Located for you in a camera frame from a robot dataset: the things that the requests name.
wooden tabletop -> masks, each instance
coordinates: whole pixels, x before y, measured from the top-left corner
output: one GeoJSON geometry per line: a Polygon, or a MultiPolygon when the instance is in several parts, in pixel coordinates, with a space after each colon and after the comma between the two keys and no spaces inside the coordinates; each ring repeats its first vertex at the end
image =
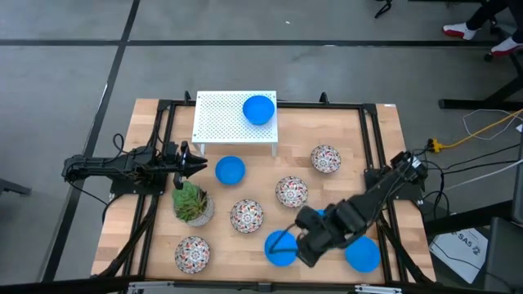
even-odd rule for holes
{"type": "MultiPolygon", "coordinates": [[[[153,128],[158,100],[139,99],[127,131],[125,150],[145,145],[153,128]]],[[[387,161],[405,150],[400,120],[394,105],[377,105],[378,119],[387,161]]],[[[171,139],[190,142],[194,107],[177,107],[171,139]]],[[[281,205],[275,196],[276,183],[285,176],[302,178],[309,189],[308,205],[325,208],[343,198],[364,192],[363,170],[365,154],[358,112],[350,109],[278,109],[278,156],[270,156],[269,145],[209,145],[205,157],[208,168],[193,175],[190,181],[208,191],[215,202],[215,214],[203,227],[190,227],[179,221],[172,208],[172,178],[168,179],[166,194],[160,198],[150,254],[145,276],[151,279],[207,281],[273,281],[301,283],[383,283],[381,265],[370,274],[360,274],[346,262],[342,250],[330,250],[309,268],[298,259],[289,267],[270,264],[263,253],[266,237],[276,229],[284,229],[297,214],[297,209],[281,205]],[[311,166],[311,151],[321,144],[332,145],[342,156],[340,169],[325,175],[311,166]],[[217,161],[235,155],[247,168],[239,185],[221,185],[214,176],[217,161]],[[251,234],[237,232],[230,223],[229,213],[238,201],[250,198],[259,202],[265,213],[263,225],[251,234]],[[211,257],[207,267],[198,274],[181,272],[174,261],[178,243],[196,235],[204,238],[211,257]]],[[[163,123],[167,121],[164,114],[163,123]]],[[[368,119],[373,160],[378,161],[373,141],[372,123],[368,119]]],[[[122,249],[131,232],[137,195],[124,195],[108,209],[92,273],[104,270],[122,249]]],[[[408,201],[396,201],[396,213],[401,241],[423,273],[436,280],[428,250],[422,217],[408,201]]],[[[375,227],[367,236],[378,244],[375,227]]],[[[391,271],[399,279],[396,258],[389,248],[391,271]]],[[[137,245],[132,273],[137,273],[141,242],[137,245]]]]}

patterned ball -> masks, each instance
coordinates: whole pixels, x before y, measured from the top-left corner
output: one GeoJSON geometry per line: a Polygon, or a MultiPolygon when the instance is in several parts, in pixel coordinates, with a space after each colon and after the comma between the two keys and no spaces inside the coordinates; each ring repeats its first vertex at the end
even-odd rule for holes
{"type": "Polygon", "coordinates": [[[178,269],[187,274],[196,274],[209,262],[209,245],[200,237],[192,236],[181,240],[174,259],[178,269]]]}
{"type": "Polygon", "coordinates": [[[307,186],[302,179],[287,176],[276,185],[276,198],[286,207],[300,207],[307,200],[307,186]]]}
{"type": "Polygon", "coordinates": [[[263,209],[254,200],[242,200],[230,211],[230,223],[240,233],[252,233],[262,225],[262,222],[263,209]]]}
{"type": "Polygon", "coordinates": [[[335,172],[342,165],[340,153],[329,145],[320,145],[312,150],[312,165],[323,173],[335,172]]]}

gray concrete floor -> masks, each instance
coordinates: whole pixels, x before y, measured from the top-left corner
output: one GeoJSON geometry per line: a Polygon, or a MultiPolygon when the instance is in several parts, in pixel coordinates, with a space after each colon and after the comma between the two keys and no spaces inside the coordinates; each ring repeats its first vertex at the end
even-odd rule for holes
{"type": "MultiPolygon", "coordinates": [[[[0,38],[119,39],[130,0],[0,2],[0,38]]],[[[131,39],[446,40],[440,27],[477,8],[395,0],[381,19],[374,1],[142,0],[131,39]]],[[[510,19],[506,14],[502,19],[510,19]]],[[[484,29],[478,39],[491,39],[484,29]]],[[[38,279],[68,185],[63,160],[79,154],[101,98],[116,47],[0,47],[0,177],[31,186],[29,197],[0,198],[0,284],[38,279]]],[[[427,138],[453,142],[466,135],[467,111],[440,110],[437,100],[482,99],[515,77],[507,59],[483,62],[486,49],[366,47],[128,47],[105,116],[96,156],[115,154],[136,98],[182,98],[183,91],[271,89],[280,99],[398,105],[408,148],[427,138]]],[[[503,114],[471,118],[477,130],[503,114]]],[[[492,141],[429,156],[448,166],[502,147],[518,135],[510,127],[492,141]]],[[[516,151],[477,163],[508,160],[516,151]]],[[[452,185],[499,167],[447,179],[452,185]]],[[[512,197],[514,171],[449,192],[463,212],[512,197]]],[[[110,183],[88,179],[85,190],[106,198],[110,183]]],[[[436,189],[438,175],[427,182],[436,189]]],[[[90,274],[103,207],[83,195],[57,279],[90,274]]]]}

white perforated platform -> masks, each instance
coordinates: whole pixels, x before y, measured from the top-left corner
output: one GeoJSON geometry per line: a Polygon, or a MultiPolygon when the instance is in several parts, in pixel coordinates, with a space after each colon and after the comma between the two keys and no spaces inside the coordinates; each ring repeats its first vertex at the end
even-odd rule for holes
{"type": "Polygon", "coordinates": [[[244,102],[256,95],[267,96],[276,108],[276,91],[199,91],[194,112],[193,143],[278,143],[276,111],[262,126],[251,124],[244,116],[244,102]]]}

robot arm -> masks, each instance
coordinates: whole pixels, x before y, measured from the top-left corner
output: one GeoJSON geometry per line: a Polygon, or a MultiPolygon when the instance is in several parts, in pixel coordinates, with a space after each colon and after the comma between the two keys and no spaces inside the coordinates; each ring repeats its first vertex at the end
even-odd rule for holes
{"type": "Polygon", "coordinates": [[[302,229],[297,237],[298,258],[313,267],[328,249],[349,246],[378,219],[388,198],[406,183],[422,186],[427,178],[427,168],[411,153],[396,155],[391,165],[380,171],[376,185],[364,194],[329,204],[324,216],[311,207],[303,207],[295,220],[296,226],[302,229]]]}
{"type": "Polygon", "coordinates": [[[66,181],[83,180],[89,176],[107,176],[111,180],[132,180],[137,185],[147,186],[155,175],[174,172],[174,184],[181,189],[183,176],[190,177],[203,170],[207,159],[194,156],[187,144],[169,142],[165,155],[156,155],[151,146],[141,146],[115,158],[86,158],[74,155],[64,162],[62,176],[66,181]]]}

